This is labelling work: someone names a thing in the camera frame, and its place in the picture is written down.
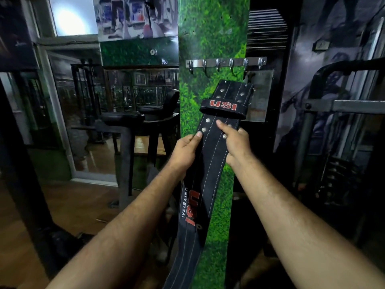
window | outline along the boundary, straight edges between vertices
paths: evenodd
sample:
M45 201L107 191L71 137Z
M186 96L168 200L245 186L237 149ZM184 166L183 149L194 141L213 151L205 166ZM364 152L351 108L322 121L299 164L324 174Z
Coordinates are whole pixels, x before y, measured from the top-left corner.
M92 0L50 0L57 36L97 34Z

hand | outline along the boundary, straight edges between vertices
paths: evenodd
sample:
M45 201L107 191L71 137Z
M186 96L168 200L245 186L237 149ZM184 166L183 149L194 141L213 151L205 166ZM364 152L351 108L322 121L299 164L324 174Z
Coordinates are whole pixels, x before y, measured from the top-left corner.
M167 166L174 172L181 174L181 179L186 176L187 169L193 164L195 159L195 149L198 147L202 139L202 132L193 135L187 135L180 138L175 145Z
M249 134L245 130L239 128L237 131L220 120L217 120L216 124L218 128L227 135L226 145L229 154L226 157L226 163L229 164L234 171L248 159L254 158L250 149Z

forearm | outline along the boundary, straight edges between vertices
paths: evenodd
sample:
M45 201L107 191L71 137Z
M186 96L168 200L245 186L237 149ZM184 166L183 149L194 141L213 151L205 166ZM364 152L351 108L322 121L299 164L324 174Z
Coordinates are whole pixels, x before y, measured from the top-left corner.
M181 177L171 166L100 231L47 288L116 288L141 264L172 190Z
M234 169L297 288L384 288L382 273L255 158Z

ventilation grille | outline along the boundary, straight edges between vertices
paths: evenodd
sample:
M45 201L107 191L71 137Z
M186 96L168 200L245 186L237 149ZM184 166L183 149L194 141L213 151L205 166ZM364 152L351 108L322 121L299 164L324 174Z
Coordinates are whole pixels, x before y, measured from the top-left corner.
M246 56L258 50L284 50L288 42L287 30L277 9L250 11Z

black suede belt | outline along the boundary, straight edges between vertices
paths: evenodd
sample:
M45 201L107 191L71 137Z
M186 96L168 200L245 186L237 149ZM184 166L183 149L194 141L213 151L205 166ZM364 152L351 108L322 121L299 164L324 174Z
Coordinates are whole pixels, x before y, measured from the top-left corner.
M246 118L252 92L253 84L221 80L213 96L202 101L200 111L203 116L197 131L203 133L203 138L183 182L179 207L179 251L164 289L186 289L194 277L228 153L226 135L215 121L219 119L238 129L239 121Z

